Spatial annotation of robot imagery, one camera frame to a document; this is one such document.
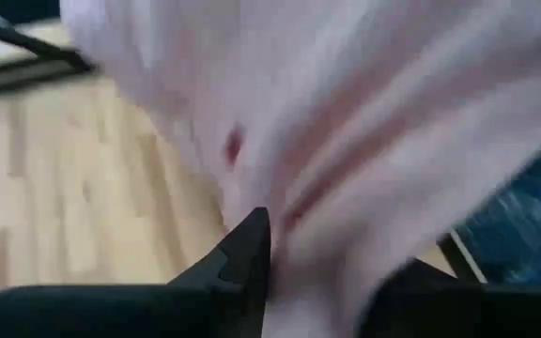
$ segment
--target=light pink cloth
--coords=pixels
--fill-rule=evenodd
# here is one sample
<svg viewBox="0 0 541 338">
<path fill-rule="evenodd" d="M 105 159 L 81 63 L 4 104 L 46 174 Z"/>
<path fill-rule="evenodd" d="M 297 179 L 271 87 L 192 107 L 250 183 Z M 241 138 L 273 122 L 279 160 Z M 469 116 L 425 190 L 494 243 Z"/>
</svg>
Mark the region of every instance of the light pink cloth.
<svg viewBox="0 0 541 338">
<path fill-rule="evenodd" d="M 541 1 L 62 0 L 82 51 L 270 209 L 266 337 L 346 337 L 377 285 L 541 149 Z"/>
</svg>

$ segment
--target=blue rug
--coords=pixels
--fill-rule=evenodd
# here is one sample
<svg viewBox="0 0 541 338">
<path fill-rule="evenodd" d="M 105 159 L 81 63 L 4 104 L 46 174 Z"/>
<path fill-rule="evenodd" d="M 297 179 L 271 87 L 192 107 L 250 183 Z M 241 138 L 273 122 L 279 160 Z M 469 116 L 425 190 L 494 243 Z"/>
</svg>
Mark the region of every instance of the blue rug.
<svg viewBox="0 0 541 338">
<path fill-rule="evenodd" d="M 490 282 L 541 285 L 541 156 L 457 232 Z"/>
</svg>

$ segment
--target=white fabric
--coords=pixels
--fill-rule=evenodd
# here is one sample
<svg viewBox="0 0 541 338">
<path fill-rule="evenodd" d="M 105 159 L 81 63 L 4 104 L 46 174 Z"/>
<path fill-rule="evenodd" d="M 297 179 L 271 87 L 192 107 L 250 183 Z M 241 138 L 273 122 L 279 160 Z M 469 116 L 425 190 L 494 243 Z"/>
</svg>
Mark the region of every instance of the white fabric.
<svg viewBox="0 0 541 338">
<path fill-rule="evenodd" d="M 266 337 L 352 334 L 372 290 L 541 149 L 541 1 L 62 0 L 82 51 L 270 209 Z"/>
</svg>

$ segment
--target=black plastic part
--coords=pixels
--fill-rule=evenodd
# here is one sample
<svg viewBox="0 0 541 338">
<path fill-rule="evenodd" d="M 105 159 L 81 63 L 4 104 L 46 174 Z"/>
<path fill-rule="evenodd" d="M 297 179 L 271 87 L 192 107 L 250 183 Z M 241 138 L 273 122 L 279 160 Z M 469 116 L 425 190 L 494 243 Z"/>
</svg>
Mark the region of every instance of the black plastic part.
<svg viewBox="0 0 541 338">
<path fill-rule="evenodd" d="M 254 209 L 218 248 L 229 258 L 219 278 L 244 285 L 239 306 L 223 312 L 223 323 L 219 323 L 221 336 L 259 337 L 262 334 L 271 269 L 269 212 L 262 207 Z"/>
<path fill-rule="evenodd" d="M 0 337 L 210 337 L 211 302 L 164 285 L 16 288 L 0 293 Z"/>
<path fill-rule="evenodd" d="M 65 60 L 41 58 L 18 60 L 0 66 L 0 94 L 32 88 L 43 83 L 68 80 L 95 71 L 95 67 L 87 63 L 76 67 Z"/>
<path fill-rule="evenodd" d="M 37 38 L 31 38 L 24 34 L 16 32 L 14 29 L 0 26 L 0 40 L 6 43 L 23 47 L 27 51 L 37 54 L 43 58 L 55 60 L 69 60 L 71 63 L 80 60 L 76 59 L 75 55 L 55 47 L 47 42 L 43 42 Z"/>
<path fill-rule="evenodd" d="M 469 284 L 415 260 L 378 292 L 360 337 L 541 337 L 541 289 Z"/>
</svg>

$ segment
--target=hardwood floor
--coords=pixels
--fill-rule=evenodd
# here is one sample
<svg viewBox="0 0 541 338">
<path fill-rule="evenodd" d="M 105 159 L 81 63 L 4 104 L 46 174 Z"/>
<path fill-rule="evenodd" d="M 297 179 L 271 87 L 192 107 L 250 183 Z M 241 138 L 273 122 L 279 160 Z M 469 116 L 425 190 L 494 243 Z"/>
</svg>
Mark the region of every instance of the hardwood floor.
<svg viewBox="0 0 541 338">
<path fill-rule="evenodd" d="M 223 233 L 208 186 L 109 80 L 0 98 L 0 289 L 163 283 Z"/>
</svg>

